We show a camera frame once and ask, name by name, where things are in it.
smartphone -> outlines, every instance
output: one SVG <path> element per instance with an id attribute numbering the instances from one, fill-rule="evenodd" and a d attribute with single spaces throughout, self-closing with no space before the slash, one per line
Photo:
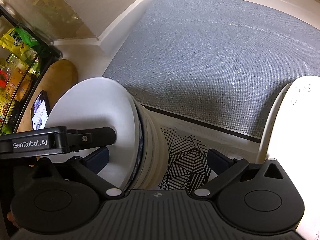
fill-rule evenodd
<path id="1" fill-rule="evenodd" d="M 33 130 L 43 129 L 50 114 L 47 93 L 42 90 L 31 107 L 31 122 Z"/>

yellow package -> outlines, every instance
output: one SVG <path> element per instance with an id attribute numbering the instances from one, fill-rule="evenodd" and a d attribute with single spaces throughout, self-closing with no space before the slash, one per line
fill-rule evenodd
<path id="1" fill-rule="evenodd" d="M 25 44 L 14 28 L 9 30 L 0 39 L 0 46 L 8 49 L 15 56 L 17 56 L 21 61 L 31 64 L 32 60 L 36 56 L 36 52 Z"/>
<path id="2" fill-rule="evenodd" d="M 8 107 L 9 107 L 10 100 L 11 100 L 11 97 L 7 96 L 3 92 L 0 92 L 0 122 L 3 122 L 3 118 L 5 115 L 5 112 L 7 111 Z M 4 123 L 7 123 L 9 121 L 10 116 L 12 114 L 12 110 L 14 108 L 14 103 L 15 103 L 15 101 L 12 102 Z"/>
<path id="3" fill-rule="evenodd" d="M 11 73 L 10 79 L 8 81 L 7 86 L 5 87 L 4 93 L 9 97 L 13 96 L 13 93 L 17 89 L 17 86 L 22 79 L 23 74 L 25 71 L 21 70 L 20 68 L 16 67 L 13 72 Z M 31 85 L 31 76 L 28 73 L 25 78 L 23 79 L 19 90 L 17 91 L 16 96 L 14 97 L 15 100 L 20 101 L 23 99 L 25 93 L 29 90 Z"/>

phone screen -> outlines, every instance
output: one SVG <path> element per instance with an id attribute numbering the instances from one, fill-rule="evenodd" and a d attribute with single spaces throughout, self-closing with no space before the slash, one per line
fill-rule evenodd
<path id="1" fill-rule="evenodd" d="M 45 106 L 44 95 L 40 93 L 33 104 L 32 126 L 33 130 L 43 129 L 48 120 L 47 108 Z"/>

screw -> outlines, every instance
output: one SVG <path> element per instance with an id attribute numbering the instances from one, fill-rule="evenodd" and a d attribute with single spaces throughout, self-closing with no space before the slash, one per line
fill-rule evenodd
<path id="1" fill-rule="evenodd" d="M 161 194 L 160 192 L 154 193 L 153 195 L 154 195 L 155 197 L 161 197 L 161 196 L 162 196 L 162 194 Z"/>
<path id="2" fill-rule="evenodd" d="M 206 188 L 198 188 L 195 190 L 195 195 L 199 196 L 199 197 L 205 197 L 210 195 L 210 191 Z"/>
<path id="3" fill-rule="evenodd" d="M 121 195 L 122 193 L 122 190 L 120 190 L 119 188 L 110 188 L 106 191 L 106 194 L 109 195 L 109 196 L 119 196 Z"/>

white plate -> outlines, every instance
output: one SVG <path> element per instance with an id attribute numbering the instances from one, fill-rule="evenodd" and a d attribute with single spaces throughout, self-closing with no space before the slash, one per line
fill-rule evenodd
<path id="1" fill-rule="evenodd" d="M 142 157 L 143 157 L 144 136 L 143 136 L 143 132 L 142 132 L 142 124 L 141 124 L 141 121 L 140 121 L 140 116 L 138 115 L 138 117 L 139 117 L 139 134 L 140 134 L 140 137 L 139 137 L 139 147 L 138 147 L 138 154 L 137 154 L 136 164 L 135 164 L 135 166 L 133 168 L 133 172 L 131 173 L 129 181 L 127 182 L 127 185 L 124 187 L 123 191 L 126 191 L 129 187 L 131 188 L 131 186 L 134 184 L 135 178 L 138 176 L 138 173 L 139 173 L 139 170 L 140 170 L 140 167 L 141 167 L 141 163 L 143 161 Z"/>
<path id="2" fill-rule="evenodd" d="M 141 109 L 141 105 L 134 98 L 132 99 L 136 105 L 139 116 L 141 117 L 140 122 L 143 128 L 143 153 L 142 153 L 142 159 L 141 159 L 139 170 L 136 174 L 134 181 L 130 185 L 130 189 L 139 189 L 142 181 L 144 180 L 150 168 L 150 163 L 152 159 L 152 154 L 150 154 L 150 149 L 152 149 L 152 145 L 148 145 L 148 144 L 151 142 L 152 135 L 150 132 L 150 127 L 148 127 L 149 126 L 148 120 L 146 119 L 143 109 Z"/>
<path id="3" fill-rule="evenodd" d="M 46 128 L 58 125 L 78 130 L 112 127 L 117 140 L 108 146 L 109 163 L 98 175 L 123 189 L 137 159 L 139 119 L 131 95 L 120 84 L 107 78 L 91 78 L 76 84 L 54 106 Z M 85 157 L 94 150 L 51 155 L 49 158 L 53 162 L 65 162 L 75 155 Z"/>
<path id="4" fill-rule="evenodd" d="M 150 115 L 150 117 L 155 125 L 156 133 L 159 138 L 159 168 L 157 169 L 157 177 L 154 180 L 154 187 L 156 187 L 162 182 L 165 172 L 167 171 L 169 161 L 169 149 L 167 141 L 165 140 L 165 137 L 161 131 L 159 124 L 152 115 Z"/>
<path id="5" fill-rule="evenodd" d="M 267 151 L 279 161 L 304 201 L 297 232 L 306 240 L 318 239 L 320 231 L 319 109 L 320 77 L 294 81 L 279 108 Z"/>
<path id="6" fill-rule="evenodd" d="M 157 169 L 159 168 L 159 139 L 156 133 L 155 126 L 151 120 L 151 117 L 148 114 L 148 110 L 145 109 L 143 106 L 141 106 L 146 118 L 148 119 L 148 124 L 151 128 L 151 143 L 152 143 L 152 152 L 148 152 L 148 154 L 152 155 L 150 168 L 148 170 L 148 173 L 145 176 L 145 179 L 143 180 L 141 184 L 141 188 L 143 189 L 152 189 L 153 186 L 150 187 L 150 183 L 155 179 L 155 176 L 157 174 Z"/>

